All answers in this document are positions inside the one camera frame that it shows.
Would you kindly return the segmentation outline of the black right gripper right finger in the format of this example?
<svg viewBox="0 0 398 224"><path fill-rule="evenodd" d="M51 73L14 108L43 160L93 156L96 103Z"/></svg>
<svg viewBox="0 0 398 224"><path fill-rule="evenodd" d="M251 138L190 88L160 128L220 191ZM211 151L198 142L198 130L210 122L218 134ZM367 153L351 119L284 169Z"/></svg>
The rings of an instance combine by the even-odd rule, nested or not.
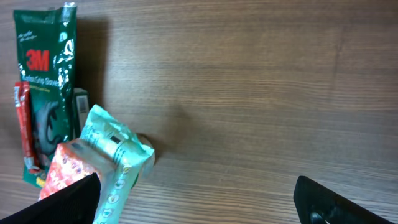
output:
<svg viewBox="0 0 398 224"><path fill-rule="evenodd" d="M294 204L301 224L390 222L303 175L295 184Z"/></svg>

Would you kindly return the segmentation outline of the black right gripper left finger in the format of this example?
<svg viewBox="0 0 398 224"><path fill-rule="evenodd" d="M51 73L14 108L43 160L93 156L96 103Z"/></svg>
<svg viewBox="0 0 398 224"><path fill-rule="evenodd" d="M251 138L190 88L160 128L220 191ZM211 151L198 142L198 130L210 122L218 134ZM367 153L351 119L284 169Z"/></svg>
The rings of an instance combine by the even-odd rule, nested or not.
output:
<svg viewBox="0 0 398 224"><path fill-rule="evenodd" d="M49 197L1 219L1 224L92 224L100 200L100 190L97 174L87 175Z"/></svg>

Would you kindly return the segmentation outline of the teal tissue pack wrapper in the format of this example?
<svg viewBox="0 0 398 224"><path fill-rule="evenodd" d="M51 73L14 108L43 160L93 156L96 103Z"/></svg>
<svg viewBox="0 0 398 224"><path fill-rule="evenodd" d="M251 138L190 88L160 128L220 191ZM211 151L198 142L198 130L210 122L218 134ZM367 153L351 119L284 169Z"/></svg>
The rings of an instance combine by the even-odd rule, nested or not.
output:
<svg viewBox="0 0 398 224"><path fill-rule="evenodd" d="M117 224L146 159L137 135L94 105L80 137L58 144L39 198L43 200L96 173L101 191L94 222Z"/></svg>

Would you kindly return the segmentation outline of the green lid jar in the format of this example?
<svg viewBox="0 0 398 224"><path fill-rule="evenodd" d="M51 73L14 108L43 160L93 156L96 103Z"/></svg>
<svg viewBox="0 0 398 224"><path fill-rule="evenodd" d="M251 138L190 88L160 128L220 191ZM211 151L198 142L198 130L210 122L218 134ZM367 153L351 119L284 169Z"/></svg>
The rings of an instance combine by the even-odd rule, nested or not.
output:
<svg viewBox="0 0 398 224"><path fill-rule="evenodd" d="M140 182L142 179L147 178L155 164L155 149L153 145L144 135L138 134L137 137L141 145L144 147L146 159L142 163L141 168L138 172L136 183Z"/></svg>

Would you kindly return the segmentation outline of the red stick packet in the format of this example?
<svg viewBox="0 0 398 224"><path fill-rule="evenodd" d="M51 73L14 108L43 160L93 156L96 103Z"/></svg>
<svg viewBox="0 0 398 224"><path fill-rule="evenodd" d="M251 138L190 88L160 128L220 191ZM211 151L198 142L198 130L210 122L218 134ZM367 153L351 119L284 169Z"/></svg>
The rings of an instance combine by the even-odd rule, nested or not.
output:
<svg viewBox="0 0 398 224"><path fill-rule="evenodd" d="M28 82L16 82L14 85L14 102L19 121L24 164L30 174L41 171L40 162L34 151L32 123L30 118L30 88Z"/></svg>

